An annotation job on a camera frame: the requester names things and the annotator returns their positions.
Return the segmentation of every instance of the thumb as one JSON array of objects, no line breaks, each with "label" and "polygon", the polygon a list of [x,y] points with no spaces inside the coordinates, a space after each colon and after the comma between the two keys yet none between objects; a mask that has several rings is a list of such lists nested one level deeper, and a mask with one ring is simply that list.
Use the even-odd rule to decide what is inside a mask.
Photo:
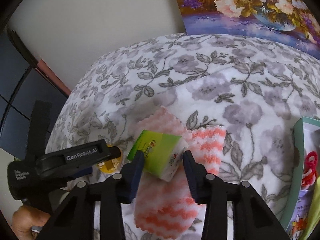
[{"label": "thumb", "polygon": [[50,218],[48,213],[30,206],[21,206],[12,217],[12,230],[19,240],[34,240],[31,227],[43,227]]}]

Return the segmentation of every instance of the purple package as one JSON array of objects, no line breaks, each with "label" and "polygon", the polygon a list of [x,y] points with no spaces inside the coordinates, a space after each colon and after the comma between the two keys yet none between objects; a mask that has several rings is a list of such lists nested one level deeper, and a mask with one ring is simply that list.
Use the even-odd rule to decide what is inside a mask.
[{"label": "purple package", "polygon": [[292,240],[298,240],[307,227],[312,196],[313,190],[300,190],[299,192],[298,201],[287,229],[287,233]]}]

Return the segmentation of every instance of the white floral blanket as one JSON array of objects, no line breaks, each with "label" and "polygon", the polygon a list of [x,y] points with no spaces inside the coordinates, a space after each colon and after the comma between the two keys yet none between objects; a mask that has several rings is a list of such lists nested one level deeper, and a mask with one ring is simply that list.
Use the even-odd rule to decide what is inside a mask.
[{"label": "white floral blanket", "polygon": [[[99,58],[63,107],[47,152],[104,138],[127,154],[135,124],[161,105],[188,129],[227,128],[219,176],[248,180],[278,218],[290,189],[292,127],[320,114],[320,61],[258,38],[184,33],[159,37]],[[103,181],[95,167],[88,179]],[[127,240],[156,240],[123,205]],[[201,238],[204,210],[180,239]],[[229,214],[228,239],[232,236]],[[95,213],[99,237],[99,205]]]}]

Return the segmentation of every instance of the teal cardboard box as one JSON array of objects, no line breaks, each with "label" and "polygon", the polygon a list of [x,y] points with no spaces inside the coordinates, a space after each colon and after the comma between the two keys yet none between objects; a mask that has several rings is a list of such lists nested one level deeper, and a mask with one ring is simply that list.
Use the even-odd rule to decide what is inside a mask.
[{"label": "teal cardboard box", "polygon": [[287,204],[280,223],[287,230],[297,204],[305,159],[305,152],[318,151],[320,144],[320,121],[309,117],[300,118],[294,130],[294,169]]}]

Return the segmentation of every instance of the silver screw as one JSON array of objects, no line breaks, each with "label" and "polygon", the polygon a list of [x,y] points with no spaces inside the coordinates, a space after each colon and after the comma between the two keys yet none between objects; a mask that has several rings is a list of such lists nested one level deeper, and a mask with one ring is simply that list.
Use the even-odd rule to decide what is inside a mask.
[{"label": "silver screw", "polygon": [[243,187],[250,187],[251,184],[250,184],[250,182],[244,180],[244,181],[241,182],[241,185],[242,185]]},{"label": "silver screw", "polygon": [[86,185],[87,185],[87,183],[83,180],[81,180],[77,183],[77,187],[85,187]]},{"label": "silver screw", "polygon": [[116,173],[112,175],[113,179],[121,179],[122,178],[122,174],[121,173]]},{"label": "silver screw", "polygon": [[207,180],[214,180],[215,176],[214,176],[213,174],[211,174],[211,173],[208,173],[208,174],[205,176],[205,178],[206,178]]}]

